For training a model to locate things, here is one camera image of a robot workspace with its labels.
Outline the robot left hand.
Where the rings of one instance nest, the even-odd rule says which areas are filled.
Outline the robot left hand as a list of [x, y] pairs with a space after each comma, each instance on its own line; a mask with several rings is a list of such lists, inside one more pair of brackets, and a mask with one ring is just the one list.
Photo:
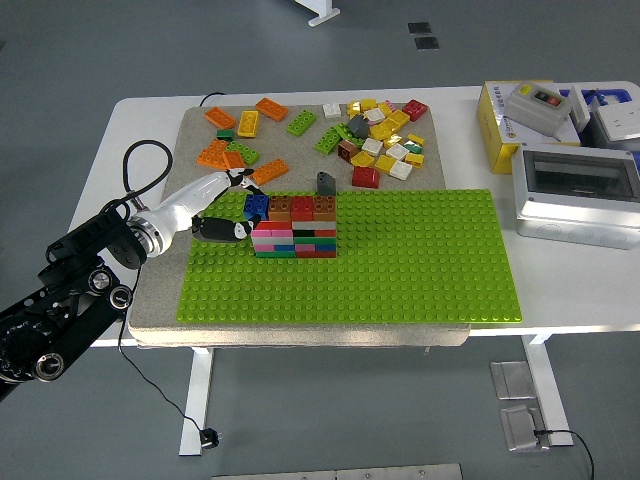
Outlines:
[[157, 208], [136, 213], [129, 220], [129, 226], [151, 258], [165, 253], [180, 231], [190, 230], [195, 238], [204, 242], [239, 242], [259, 225], [260, 216], [234, 222], [214, 217], [200, 218], [198, 214], [233, 186], [260, 195], [262, 191], [250, 179], [252, 173], [251, 169], [234, 168], [202, 177], [170, 195]]

